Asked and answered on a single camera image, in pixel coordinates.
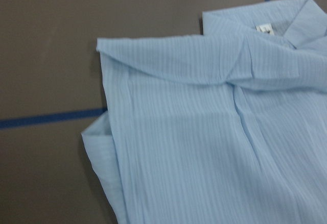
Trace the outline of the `light blue button-up shirt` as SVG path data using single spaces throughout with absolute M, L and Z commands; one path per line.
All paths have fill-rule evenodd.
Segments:
M 326 223 L 326 13 L 204 12 L 203 34 L 97 40 L 82 132 L 118 223 Z

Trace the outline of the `brown paper table cover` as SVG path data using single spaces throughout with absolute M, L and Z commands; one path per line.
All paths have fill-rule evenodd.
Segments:
M 106 107 L 97 38 L 201 34 L 203 11 L 263 1 L 1 0 L 1 223 L 116 223 L 81 138 Z

